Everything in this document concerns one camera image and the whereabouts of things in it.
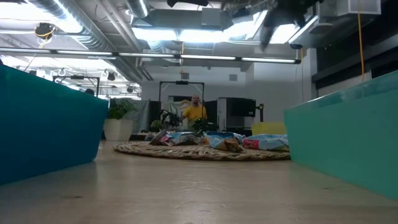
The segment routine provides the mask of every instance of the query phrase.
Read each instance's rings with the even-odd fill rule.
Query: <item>black frame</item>
[[[202,91],[201,91],[201,100],[202,100],[202,104],[201,104],[201,119],[203,120],[203,108],[205,107],[205,83],[203,83],[203,82],[186,82],[186,81],[175,81],[175,82],[160,81],[159,82],[159,111],[161,111],[161,109],[162,109],[161,96],[162,96],[162,84],[163,83],[173,83],[173,84],[176,84],[176,85],[201,84],[201,86],[202,86]]]
[[[84,77],[81,75],[64,75],[64,76],[60,76],[60,75],[55,75],[52,77],[52,81],[55,82],[56,79],[58,78],[62,78],[61,82],[64,81],[66,78],[70,78],[72,80],[84,80],[85,78],[87,79],[95,79],[97,80],[97,92],[96,92],[96,96],[98,97],[98,93],[100,92],[100,78],[99,77]]]

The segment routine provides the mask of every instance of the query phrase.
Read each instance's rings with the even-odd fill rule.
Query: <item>yellow shirt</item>
[[[187,117],[188,122],[196,121],[201,118],[201,105],[200,106],[189,106],[184,110],[183,115]],[[207,119],[206,108],[203,107],[203,119]]]

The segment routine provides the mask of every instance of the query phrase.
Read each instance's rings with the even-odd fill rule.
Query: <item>white wall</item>
[[[222,67],[167,67],[148,66],[147,71],[157,81],[177,81],[181,80],[180,71],[190,74],[190,82],[205,82],[209,85],[244,85],[245,73],[240,68],[222,68]],[[238,75],[237,81],[230,81],[229,74]]]
[[[168,100],[170,96],[192,96],[200,95],[201,92],[193,85],[162,85],[162,99]],[[217,86],[205,84],[205,101],[217,100],[219,97],[241,97],[244,98],[244,86]],[[142,84],[142,100],[159,100],[159,82],[146,82]]]
[[[173,81],[179,80],[177,70],[172,75]],[[264,103],[264,121],[268,122],[283,121],[284,110],[317,97],[315,85],[312,85],[311,82],[311,76],[317,72],[316,50],[308,50],[303,64],[300,65],[254,63],[245,74],[238,74],[238,82],[224,80],[229,73],[235,71],[235,68],[214,69],[213,71],[204,71],[198,68],[190,71],[194,72],[195,78],[198,78],[199,75],[205,77],[205,101],[216,100],[220,97],[254,99],[257,105]],[[169,74],[158,74],[157,76],[159,78],[159,76],[165,77],[166,75]],[[194,86],[170,85],[162,92],[161,100],[167,100],[169,96],[192,96],[194,94],[200,95]],[[142,99],[158,100],[158,98],[159,82],[143,83]],[[250,123],[253,122],[260,122],[258,111],[254,119],[245,120],[245,126],[250,126]]]
[[[246,72],[246,98],[264,103],[264,121],[281,122],[284,110],[317,97],[311,76],[317,72],[315,49],[308,49],[300,65],[254,63]],[[254,122],[260,122],[256,113]]]

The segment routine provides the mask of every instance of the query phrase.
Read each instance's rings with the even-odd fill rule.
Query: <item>white planter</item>
[[[132,133],[132,120],[106,119],[104,132],[106,140],[128,141]]]

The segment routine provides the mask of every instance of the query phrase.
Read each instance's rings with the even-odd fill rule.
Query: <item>teal bin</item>
[[[292,160],[398,199],[398,72],[285,111]]]
[[[108,102],[0,65],[0,184],[92,161]]]

